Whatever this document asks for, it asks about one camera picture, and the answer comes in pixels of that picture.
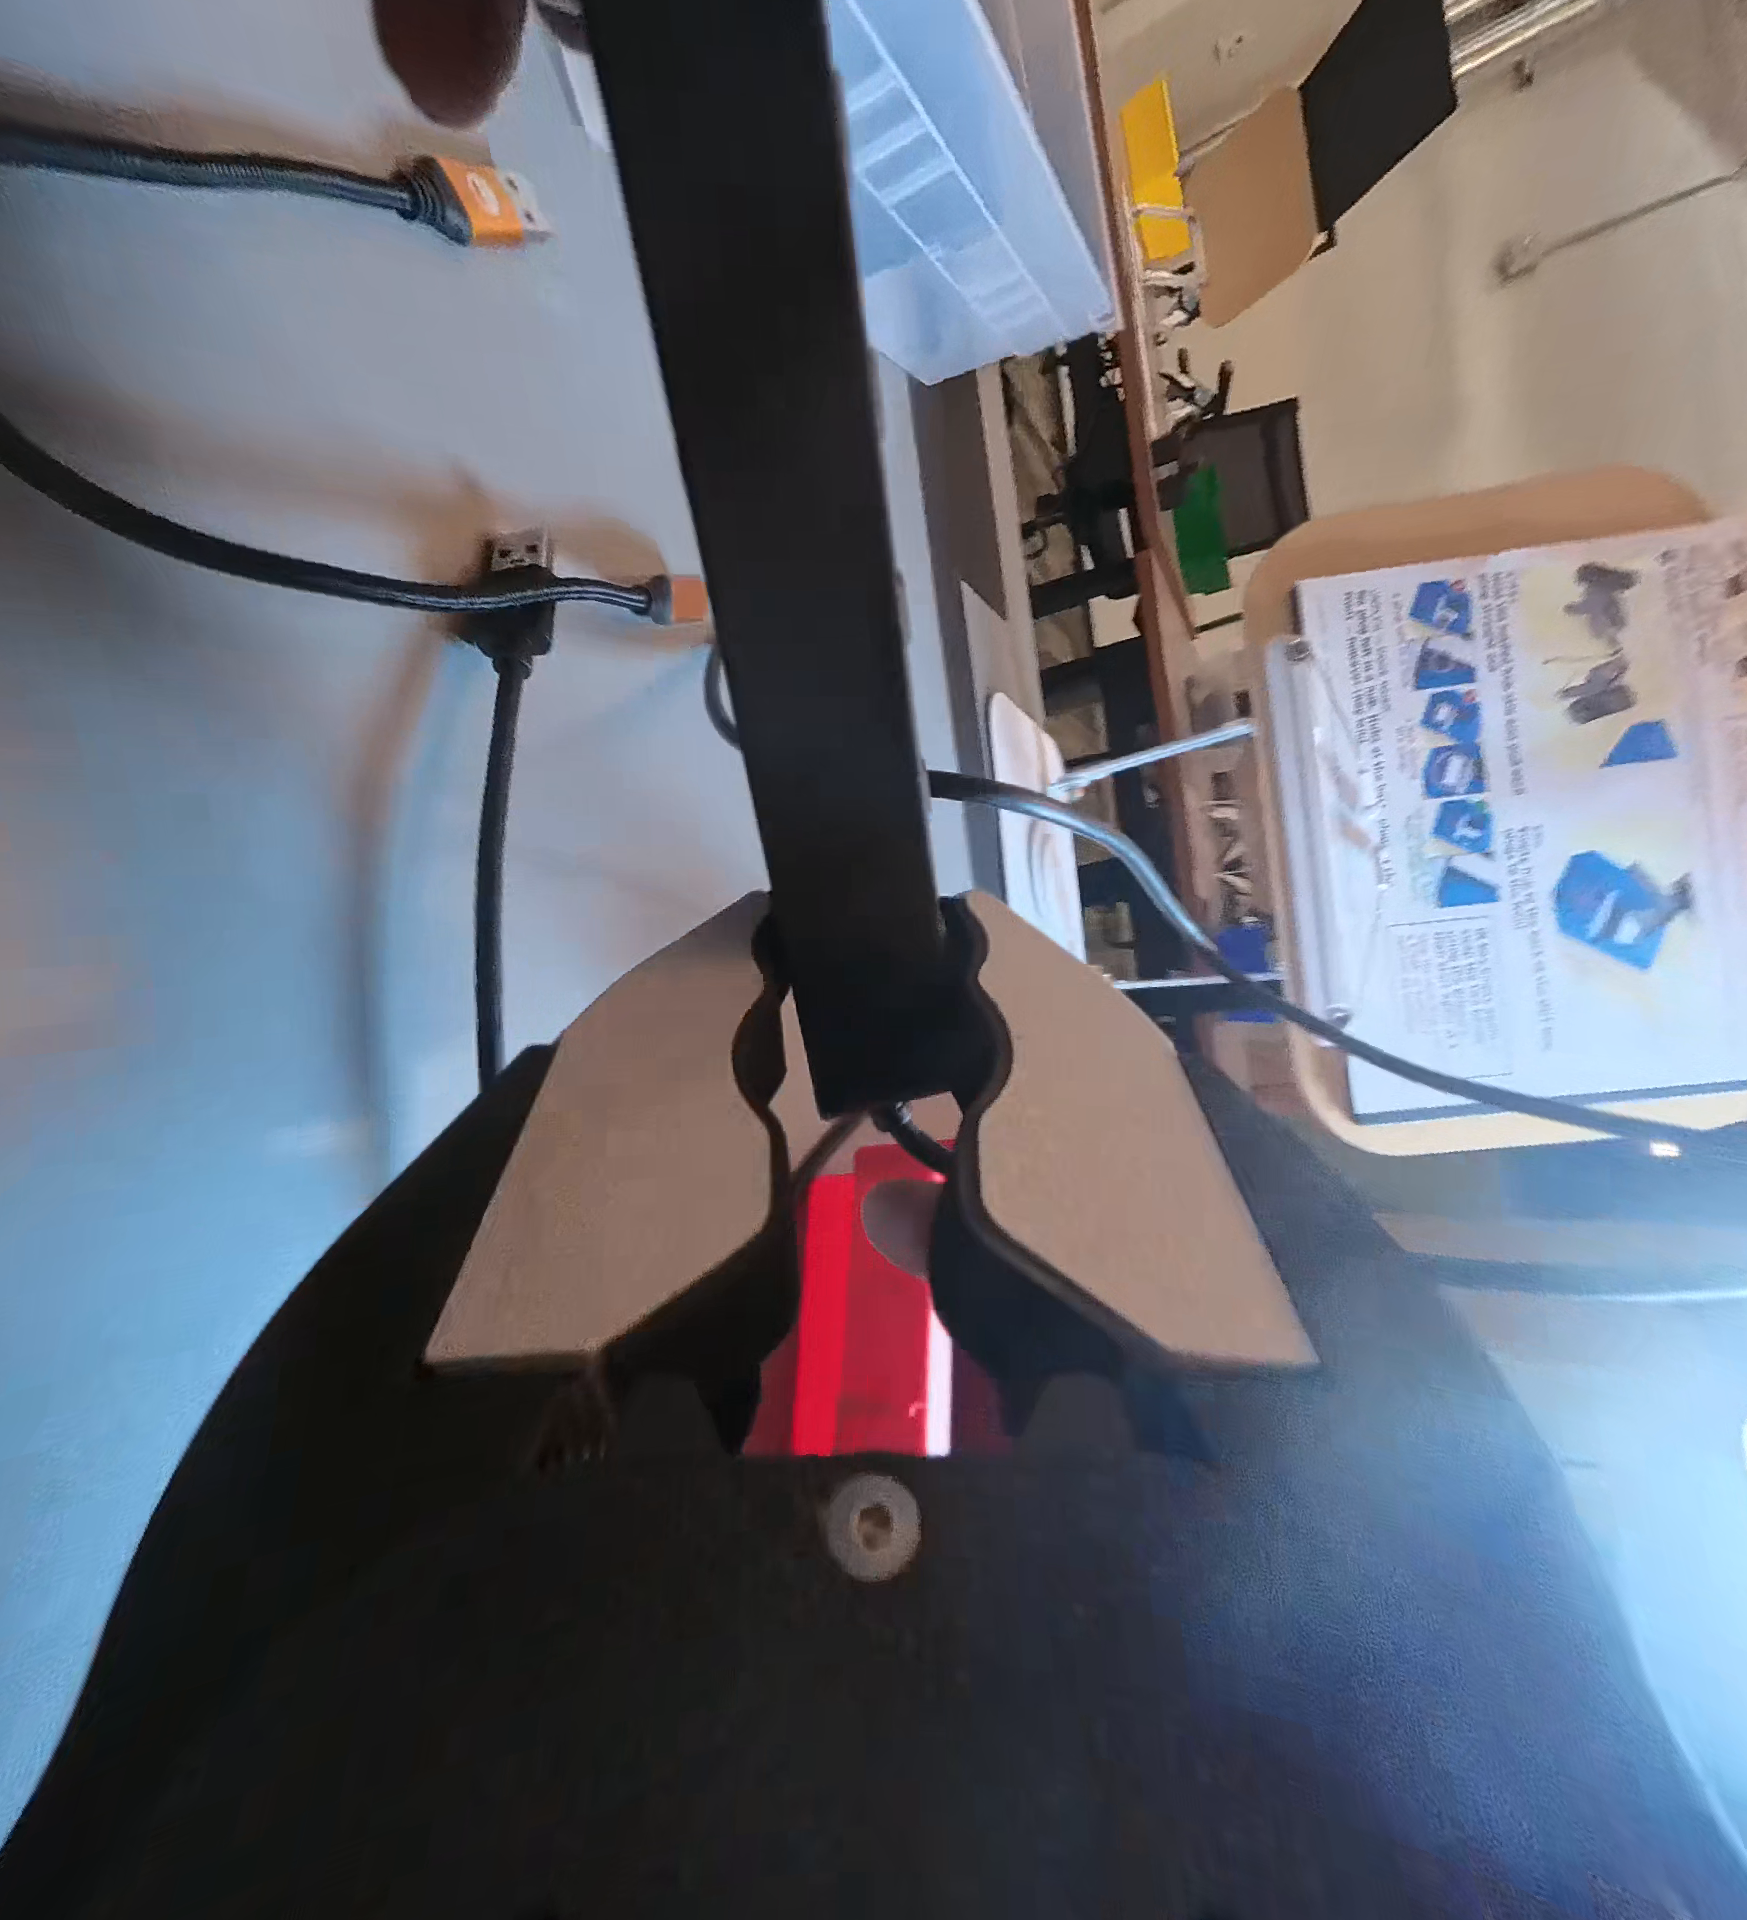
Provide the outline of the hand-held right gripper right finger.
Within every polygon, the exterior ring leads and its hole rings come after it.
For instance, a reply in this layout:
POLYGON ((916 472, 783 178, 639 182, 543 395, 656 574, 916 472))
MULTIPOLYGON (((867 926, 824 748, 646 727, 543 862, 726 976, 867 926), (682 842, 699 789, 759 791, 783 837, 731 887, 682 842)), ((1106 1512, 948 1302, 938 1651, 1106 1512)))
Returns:
POLYGON ((933 1305, 1003 1413, 1095 1379, 1176 1413, 1209 1377, 1317 1368, 1173 1043, 1014 913, 945 906, 975 1023, 933 1220, 933 1305))

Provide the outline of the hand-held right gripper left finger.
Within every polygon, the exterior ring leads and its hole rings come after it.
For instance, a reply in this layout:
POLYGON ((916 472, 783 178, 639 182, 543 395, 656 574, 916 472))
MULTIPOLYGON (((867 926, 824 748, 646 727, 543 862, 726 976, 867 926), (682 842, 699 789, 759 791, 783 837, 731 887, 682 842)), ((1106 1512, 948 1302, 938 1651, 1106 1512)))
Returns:
POLYGON ((746 893, 556 1043, 431 1328, 437 1371, 756 1371, 797 1302, 787 988, 746 893))

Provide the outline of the black multi-port usb hub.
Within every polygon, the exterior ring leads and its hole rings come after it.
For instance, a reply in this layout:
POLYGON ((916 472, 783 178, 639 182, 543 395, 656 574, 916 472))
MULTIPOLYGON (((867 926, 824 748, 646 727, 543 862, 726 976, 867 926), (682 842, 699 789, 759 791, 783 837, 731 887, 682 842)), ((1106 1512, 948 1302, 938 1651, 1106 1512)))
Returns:
POLYGON ((581 10, 818 1111, 963 1097, 822 3, 581 10))

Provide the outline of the small blue object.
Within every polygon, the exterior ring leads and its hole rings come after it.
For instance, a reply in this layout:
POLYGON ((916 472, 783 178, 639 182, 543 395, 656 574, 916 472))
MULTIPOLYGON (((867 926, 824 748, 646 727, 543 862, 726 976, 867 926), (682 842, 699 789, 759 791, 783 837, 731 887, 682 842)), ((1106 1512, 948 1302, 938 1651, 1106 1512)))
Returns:
MULTIPOLYGON (((1276 963, 1274 931, 1267 922, 1256 918, 1242 923, 1222 926, 1215 931, 1215 946, 1227 963, 1240 971, 1252 974, 1257 984, 1266 986, 1274 993, 1281 990, 1281 976, 1276 963)), ((1230 992, 1230 1000, 1222 1011, 1222 1018, 1276 1022, 1274 1011, 1249 1000, 1242 1000, 1236 988, 1230 992)))

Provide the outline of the white round plate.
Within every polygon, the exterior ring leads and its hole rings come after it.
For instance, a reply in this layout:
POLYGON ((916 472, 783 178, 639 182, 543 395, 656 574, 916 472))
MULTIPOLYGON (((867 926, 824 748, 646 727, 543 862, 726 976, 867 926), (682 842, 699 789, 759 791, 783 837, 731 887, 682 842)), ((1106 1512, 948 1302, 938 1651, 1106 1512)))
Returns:
MULTIPOLYGON (((1046 794, 1066 770, 1053 734, 1002 689, 985 703, 989 777, 1046 794)), ((1072 958, 1089 958, 1079 858, 1071 830, 1012 809, 993 809, 1000 833, 1003 901, 1072 958)))

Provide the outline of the thin metal rod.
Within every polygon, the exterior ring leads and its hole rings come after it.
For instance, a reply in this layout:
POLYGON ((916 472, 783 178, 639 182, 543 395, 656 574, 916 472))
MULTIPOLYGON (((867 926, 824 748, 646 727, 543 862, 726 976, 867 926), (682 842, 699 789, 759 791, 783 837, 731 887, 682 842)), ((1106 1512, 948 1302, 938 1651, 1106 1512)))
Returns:
POLYGON ((1100 752, 1068 760, 1065 770, 1046 785, 1053 798, 1071 798, 1103 781, 1121 775, 1139 773, 1157 765, 1185 758, 1199 752, 1212 752, 1256 741, 1260 729, 1252 718, 1238 718, 1226 727, 1186 736, 1175 736, 1132 748, 1127 752, 1100 752))

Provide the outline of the laminated instruction sheet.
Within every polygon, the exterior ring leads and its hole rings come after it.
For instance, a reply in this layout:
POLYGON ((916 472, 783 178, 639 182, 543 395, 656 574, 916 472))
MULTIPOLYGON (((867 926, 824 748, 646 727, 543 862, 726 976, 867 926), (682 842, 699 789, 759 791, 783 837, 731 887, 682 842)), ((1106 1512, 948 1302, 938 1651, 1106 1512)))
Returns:
POLYGON ((1288 625, 1298 1004, 1582 1106, 1747 1090, 1747 515, 1314 565, 1288 625))

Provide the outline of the green object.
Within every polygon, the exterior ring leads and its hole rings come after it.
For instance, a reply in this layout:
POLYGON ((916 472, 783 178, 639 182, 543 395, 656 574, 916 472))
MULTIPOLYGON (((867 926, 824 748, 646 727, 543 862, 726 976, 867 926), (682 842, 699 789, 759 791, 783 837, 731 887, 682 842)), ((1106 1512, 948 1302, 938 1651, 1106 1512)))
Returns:
POLYGON ((1230 554, 1222 513, 1222 477, 1212 465, 1196 465, 1178 477, 1171 511, 1173 562, 1189 596, 1219 596, 1230 589, 1230 554))

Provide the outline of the black monitor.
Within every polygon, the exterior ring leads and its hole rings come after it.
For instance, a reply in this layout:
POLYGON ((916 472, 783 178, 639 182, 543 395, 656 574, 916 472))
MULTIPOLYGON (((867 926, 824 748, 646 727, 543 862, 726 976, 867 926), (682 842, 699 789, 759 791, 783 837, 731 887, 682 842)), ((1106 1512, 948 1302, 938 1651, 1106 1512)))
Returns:
POLYGON ((1310 517, 1295 397, 1209 419, 1186 416, 1159 437, 1150 465, 1159 511, 1169 522, 1178 477, 1201 463, 1222 477, 1230 562, 1269 548, 1310 517))

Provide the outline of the pale wooden board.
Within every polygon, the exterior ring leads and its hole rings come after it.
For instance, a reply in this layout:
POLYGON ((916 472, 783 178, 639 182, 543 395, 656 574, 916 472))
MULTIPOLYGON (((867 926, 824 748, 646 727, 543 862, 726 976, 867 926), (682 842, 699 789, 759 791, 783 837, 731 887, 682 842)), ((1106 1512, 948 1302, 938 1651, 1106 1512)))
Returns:
MULTIPOLYGON (((1256 876, 1269 890, 1288 980, 1295 961, 1288 833, 1278 779, 1283 758, 1306 758, 1276 729, 1269 651, 1289 631, 1292 589, 1312 577, 1407 563, 1456 563, 1510 548, 1596 540, 1703 524, 1718 517, 1686 483, 1646 466, 1605 465, 1477 490, 1319 515, 1281 535, 1243 588, 1243 647, 1256 736, 1245 748, 1245 813, 1256 876)), ((1333 1139, 1377 1156, 1421 1156, 1488 1146, 1592 1139, 1584 1127, 1505 1112, 1461 1112, 1361 1122, 1348 1108, 1346 1062, 1315 1039, 1283 1028, 1276 1111, 1308 1115, 1333 1139)))

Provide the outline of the brown and black panel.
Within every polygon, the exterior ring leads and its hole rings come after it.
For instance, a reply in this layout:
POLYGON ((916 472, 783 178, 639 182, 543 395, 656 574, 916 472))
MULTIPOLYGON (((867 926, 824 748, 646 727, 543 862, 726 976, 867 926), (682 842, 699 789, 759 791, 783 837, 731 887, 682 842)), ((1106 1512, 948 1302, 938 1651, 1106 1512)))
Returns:
POLYGON ((1198 317, 1232 323, 1456 110, 1440 1, 1363 1, 1295 86, 1267 95, 1186 175, 1198 317))

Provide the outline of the clear plastic bin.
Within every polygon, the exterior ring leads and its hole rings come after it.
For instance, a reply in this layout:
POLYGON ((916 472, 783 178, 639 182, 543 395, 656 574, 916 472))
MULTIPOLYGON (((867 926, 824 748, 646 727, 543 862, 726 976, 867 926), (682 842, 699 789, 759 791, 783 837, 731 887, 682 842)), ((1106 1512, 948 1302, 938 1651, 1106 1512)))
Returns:
POLYGON ((827 1, 865 332, 938 386, 1115 317, 1066 1, 827 1))

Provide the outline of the yellow object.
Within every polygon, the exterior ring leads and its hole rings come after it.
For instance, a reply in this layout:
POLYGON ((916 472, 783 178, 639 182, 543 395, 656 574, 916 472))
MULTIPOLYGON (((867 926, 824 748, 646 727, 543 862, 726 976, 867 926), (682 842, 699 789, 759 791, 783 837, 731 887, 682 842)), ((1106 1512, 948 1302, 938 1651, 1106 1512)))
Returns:
POLYGON ((1148 271, 1185 273, 1196 264, 1198 223, 1185 205, 1178 141, 1166 75, 1135 90, 1118 110, 1125 157, 1125 221, 1148 271))

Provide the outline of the dark rounded object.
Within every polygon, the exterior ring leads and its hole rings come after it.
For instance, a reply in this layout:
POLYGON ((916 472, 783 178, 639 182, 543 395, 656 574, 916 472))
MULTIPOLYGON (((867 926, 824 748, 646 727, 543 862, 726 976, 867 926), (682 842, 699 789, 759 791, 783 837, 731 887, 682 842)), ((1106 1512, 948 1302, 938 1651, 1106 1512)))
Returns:
POLYGON ((372 1, 380 57, 431 122, 476 128, 512 80, 528 1, 372 1))

